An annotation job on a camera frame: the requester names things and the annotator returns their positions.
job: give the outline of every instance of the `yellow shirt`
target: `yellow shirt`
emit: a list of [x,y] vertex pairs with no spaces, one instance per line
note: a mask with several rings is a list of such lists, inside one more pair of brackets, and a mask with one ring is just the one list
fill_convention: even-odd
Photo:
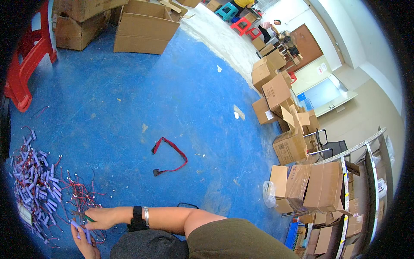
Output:
[[234,2],[240,7],[246,7],[249,4],[254,4],[255,0],[234,0]]

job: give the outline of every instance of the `black wrist strap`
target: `black wrist strap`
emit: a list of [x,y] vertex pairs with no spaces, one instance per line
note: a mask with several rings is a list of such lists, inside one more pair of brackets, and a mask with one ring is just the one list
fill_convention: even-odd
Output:
[[149,229],[145,225],[145,220],[142,219],[142,207],[141,206],[134,206],[134,210],[132,214],[134,217],[131,219],[131,224],[127,224],[128,232]]

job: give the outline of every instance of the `hand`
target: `hand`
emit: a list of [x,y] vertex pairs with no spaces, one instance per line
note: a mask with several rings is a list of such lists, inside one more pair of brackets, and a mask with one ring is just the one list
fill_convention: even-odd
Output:
[[109,229],[119,223],[131,224],[133,207],[90,208],[85,215],[96,222],[88,222],[87,229]]
[[85,257],[85,259],[101,259],[101,253],[96,247],[96,241],[92,236],[91,236],[92,245],[90,245],[81,227],[79,227],[79,229],[76,229],[75,226],[71,224],[70,230],[72,231],[73,241],[75,242],[76,246],[79,248],[79,251]]

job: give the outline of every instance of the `black chair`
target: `black chair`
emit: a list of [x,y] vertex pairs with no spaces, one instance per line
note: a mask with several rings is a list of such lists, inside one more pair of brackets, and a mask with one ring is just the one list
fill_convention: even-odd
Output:
[[[322,142],[320,140],[319,133],[322,132],[322,131],[325,133],[325,139],[326,139],[325,144],[322,144]],[[305,135],[304,137],[310,136],[310,135],[313,135],[313,134],[315,134],[315,136],[316,136],[316,142],[318,143],[320,151],[310,153],[310,155],[319,153],[320,156],[323,159],[327,159],[327,158],[333,157],[337,154],[340,154],[340,153],[342,153],[342,152],[344,152],[348,149],[344,140],[335,141],[335,142],[328,142],[328,136],[326,134],[325,129],[322,129],[322,130],[316,129],[316,132]]]

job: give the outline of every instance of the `red strap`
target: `red strap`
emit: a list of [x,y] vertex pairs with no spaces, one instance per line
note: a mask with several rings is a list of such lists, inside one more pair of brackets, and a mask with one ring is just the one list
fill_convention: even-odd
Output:
[[157,141],[157,143],[155,144],[155,146],[152,148],[152,153],[153,154],[155,154],[156,151],[158,150],[158,147],[161,144],[161,141],[162,140],[165,141],[165,142],[167,142],[168,145],[170,145],[173,149],[175,149],[184,158],[184,164],[182,164],[179,168],[176,168],[174,170],[163,170],[163,171],[160,171],[159,169],[154,169],[153,170],[154,176],[160,175],[160,174],[162,174],[164,172],[174,172],[174,171],[177,171],[178,169],[180,169],[183,166],[185,166],[187,164],[187,162],[188,162],[188,159],[185,156],[185,154],[174,143],[172,143],[171,141],[169,141],[168,139],[166,139],[164,137],[161,137],[159,139],[159,141]]

